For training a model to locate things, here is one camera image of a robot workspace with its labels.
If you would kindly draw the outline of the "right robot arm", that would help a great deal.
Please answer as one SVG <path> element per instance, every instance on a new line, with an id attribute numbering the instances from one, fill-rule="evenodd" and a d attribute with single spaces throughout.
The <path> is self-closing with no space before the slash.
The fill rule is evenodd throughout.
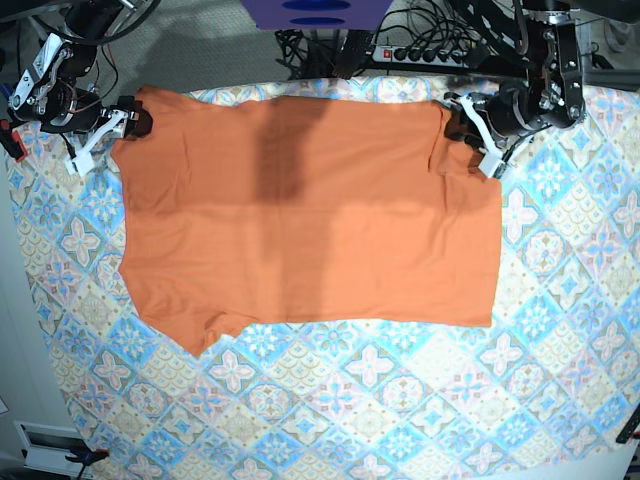
<path id="1" fill-rule="evenodd" d="M 158 1 L 77 1 L 64 15 L 64 26 L 55 28 L 39 16 L 37 26 L 48 33 L 31 66 L 8 97 L 8 128 L 38 121 L 52 134 L 87 133 L 102 127 L 121 112 L 136 122 L 149 124 L 142 103 L 121 97 L 109 107 L 103 97 L 81 89 L 77 80 L 97 69 L 97 54 L 141 26 L 160 5 Z"/>

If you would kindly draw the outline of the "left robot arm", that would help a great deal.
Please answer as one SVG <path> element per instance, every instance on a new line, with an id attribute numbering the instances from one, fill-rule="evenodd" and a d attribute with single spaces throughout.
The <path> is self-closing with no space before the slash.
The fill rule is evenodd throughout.
<path id="1" fill-rule="evenodd" d="M 444 135 L 475 149 L 487 149 L 481 128 L 500 148 L 550 127 L 567 129 L 584 119 L 583 73 L 576 24 L 561 1 L 514 1 L 507 16 L 493 1 L 451 1 L 454 12 L 480 35 L 481 47 L 496 54 L 501 75 L 522 75 L 494 94 L 448 93 L 451 118 Z"/>

